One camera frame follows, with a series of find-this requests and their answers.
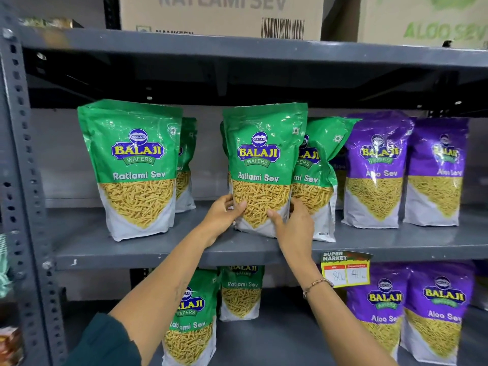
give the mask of person's right hand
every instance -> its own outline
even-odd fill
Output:
[[[293,197],[291,203],[293,212],[287,223],[276,211],[268,210],[268,216],[276,227],[278,244],[289,264],[291,258],[311,258],[314,230],[313,219],[302,201]]]

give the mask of person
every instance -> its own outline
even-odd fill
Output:
[[[303,290],[317,323],[339,366],[394,366],[397,363],[360,324],[312,259],[314,222],[297,199],[285,223],[272,210],[268,216],[286,262]],[[232,222],[246,202],[233,205],[232,195],[220,197],[195,227],[139,285],[109,313],[96,314],[65,366],[147,366],[164,338],[200,257]]]

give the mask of dark teal sleeve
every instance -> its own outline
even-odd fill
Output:
[[[97,313],[64,366],[141,366],[141,355],[119,321]]]

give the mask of perforated metal upright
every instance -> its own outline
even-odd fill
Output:
[[[27,365],[66,357],[40,174],[31,140],[30,105],[12,0],[0,0],[0,191],[9,264],[15,275]]]

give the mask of yellow price tag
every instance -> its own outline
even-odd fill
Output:
[[[334,284],[334,288],[369,284],[368,253],[336,250],[322,254],[322,276]]]

